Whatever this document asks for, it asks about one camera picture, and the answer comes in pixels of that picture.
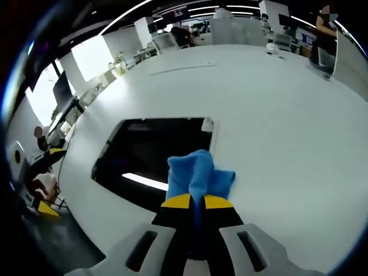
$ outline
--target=blue towel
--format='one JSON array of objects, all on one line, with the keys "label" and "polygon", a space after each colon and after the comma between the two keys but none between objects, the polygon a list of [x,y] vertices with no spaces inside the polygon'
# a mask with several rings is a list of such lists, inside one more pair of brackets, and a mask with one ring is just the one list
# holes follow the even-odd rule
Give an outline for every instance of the blue towel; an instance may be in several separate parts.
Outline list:
[{"label": "blue towel", "polygon": [[216,170],[211,154],[205,150],[168,159],[168,191],[166,199],[190,193],[194,202],[210,194],[227,199],[235,179],[234,171]]}]

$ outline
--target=white tabletop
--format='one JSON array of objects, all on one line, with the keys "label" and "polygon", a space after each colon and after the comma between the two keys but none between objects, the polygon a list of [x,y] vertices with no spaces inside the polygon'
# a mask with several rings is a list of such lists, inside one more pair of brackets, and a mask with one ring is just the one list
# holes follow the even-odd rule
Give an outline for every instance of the white tabletop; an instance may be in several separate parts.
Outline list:
[{"label": "white tabletop", "polygon": [[111,132],[121,120],[189,116],[217,121],[214,162],[236,171],[229,200],[245,223],[305,269],[326,273],[350,252],[368,214],[367,103],[306,58],[283,55],[245,45],[168,52],[97,97],[77,121],[59,180],[103,253],[154,217],[91,179]]}]

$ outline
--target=blue cloth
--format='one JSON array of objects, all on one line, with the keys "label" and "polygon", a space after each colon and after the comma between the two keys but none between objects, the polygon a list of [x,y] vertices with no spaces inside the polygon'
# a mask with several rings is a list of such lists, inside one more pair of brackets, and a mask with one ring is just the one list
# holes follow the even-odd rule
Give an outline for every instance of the blue cloth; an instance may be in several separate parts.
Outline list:
[{"label": "blue cloth", "polygon": [[205,150],[168,159],[168,191],[166,199],[190,193],[194,202],[210,194],[227,199],[235,179],[234,171],[216,170],[211,154]]}]

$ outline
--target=rectangular opening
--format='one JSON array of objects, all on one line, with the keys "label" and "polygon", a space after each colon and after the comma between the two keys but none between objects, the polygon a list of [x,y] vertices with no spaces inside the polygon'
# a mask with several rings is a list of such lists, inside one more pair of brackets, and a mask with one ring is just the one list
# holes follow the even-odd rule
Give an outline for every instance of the rectangular opening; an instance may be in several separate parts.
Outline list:
[{"label": "rectangular opening", "polygon": [[131,203],[157,212],[168,189],[167,159],[209,150],[213,129],[208,118],[123,121],[106,141],[92,178]]},{"label": "rectangular opening", "polygon": [[244,248],[247,250],[248,256],[252,262],[253,268],[255,272],[260,272],[266,268],[265,261],[262,256],[259,254],[259,250],[256,247],[255,243],[249,237],[247,232],[240,232],[237,234],[241,243],[243,243]]},{"label": "rectangular opening", "polygon": [[136,247],[134,248],[133,252],[129,256],[126,266],[127,268],[139,272],[142,266],[142,263],[145,259],[145,256],[150,250],[152,243],[157,237],[157,233],[153,231],[147,231],[140,241],[137,243]]}]

